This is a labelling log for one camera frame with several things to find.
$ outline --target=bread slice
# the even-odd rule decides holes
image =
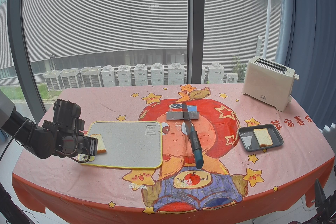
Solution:
[[[97,154],[106,152],[106,147],[101,134],[91,134],[90,137],[98,138]]]
[[[258,140],[259,146],[271,146],[273,141],[271,135],[268,133],[267,128],[264,129],[253,129],[254,135]]]

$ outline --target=toaster slot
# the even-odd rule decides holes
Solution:
[[[267,68],[269,70],[278,72],[278,73],[282,73],[285,74],[287,71],[287,68],[285,66],[282,66],[280,64],[276,64],[274,62],[268,61],[266,59],[263,58],[259,58],[258,60],[255,61],[255,64]]]

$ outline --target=blue knife handle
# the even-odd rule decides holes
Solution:
[[[197,169],[201,169],[203,166],[203,155],[202,155],[202,147],[201,143],[198,139],[197,132],[195,131],[194,127],[191,127],[191,132],[189,134],[191,150],[194,154],[195,164]]]

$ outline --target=tablecloth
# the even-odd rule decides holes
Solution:
[[[326,183],[333,150],[294,99],[279,112],[241,89],[241,83],[66,89],[59,98],[81,106],[86,130],[95,121],[161,122],[163,164],[155,170],[90,167],[24,150],[12,174],[15,192],[26,207],[42,213],[47,207],[73,224],[238,223],[286,210],[303,194],[312,206],[314,181]],[[200,171],[183,122],[165,119],[182,101],[200,113],[193,121],[203,147]],[[49,109],[40,125],[52,119]],[[237,129],[269,123],[283,145],[247,152]]]

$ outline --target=cartoon eye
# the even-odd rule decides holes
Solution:
[[[162,125],[162,135],[166,135],[167,133],[169,133],[170,131],[169,124],[166,122],[162,122],[161,125]]]
[[[184,122],[183,122],[182,125],[181,125],[181,131],[182,131],[185,135],[188,135],[188,134],[187,134],[187,130],[186,130],[186,125],[184,124]]]

